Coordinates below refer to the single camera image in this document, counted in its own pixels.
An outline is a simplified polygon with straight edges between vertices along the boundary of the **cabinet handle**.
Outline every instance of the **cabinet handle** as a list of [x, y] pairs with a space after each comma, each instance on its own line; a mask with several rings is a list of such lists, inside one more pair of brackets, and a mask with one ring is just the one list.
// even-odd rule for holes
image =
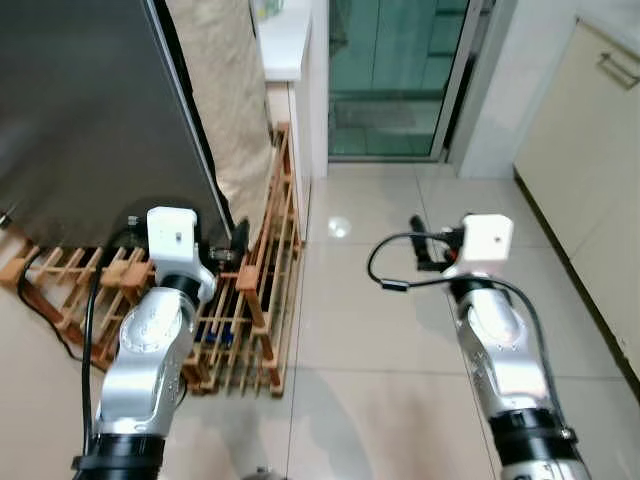
[[602, 52], [600, 54], [600, 60], [596, 64], [607, 75], [614, 79], [618, 84], [622, 85], [626, 90], [631, 90], [638, 83], [640, 83], [640, 76], [634, 75], [627, 70], [624, 65], [617, 62], [610, 52]]

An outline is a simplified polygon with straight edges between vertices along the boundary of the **sliding glass door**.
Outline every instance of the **sliding glass door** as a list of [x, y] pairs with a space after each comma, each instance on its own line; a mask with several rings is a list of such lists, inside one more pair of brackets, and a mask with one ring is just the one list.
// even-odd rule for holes
[[439, 156], [481, 4], [330, 2], [334, 160]]

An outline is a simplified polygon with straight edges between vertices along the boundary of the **tile floor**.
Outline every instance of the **tile floor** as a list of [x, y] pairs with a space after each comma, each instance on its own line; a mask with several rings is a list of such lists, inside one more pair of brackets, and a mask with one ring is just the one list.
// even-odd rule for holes
[[[594, 479], [640, 478], [640, 409], [518, 188], [438, 165], [331, 166], [315, 182], [285, 397], [188, 398], [163, 478], [238, 479], [258, 465], [293, 480], [499, 478], [447, 296], [383, 292], [365, 274], [372, 245], [414, 213], [436, 229], [467, 211], [515, 221], [504, 276], [539, 310]], [[378, 268], [418, 278], [412, 255], [400, 243]]]

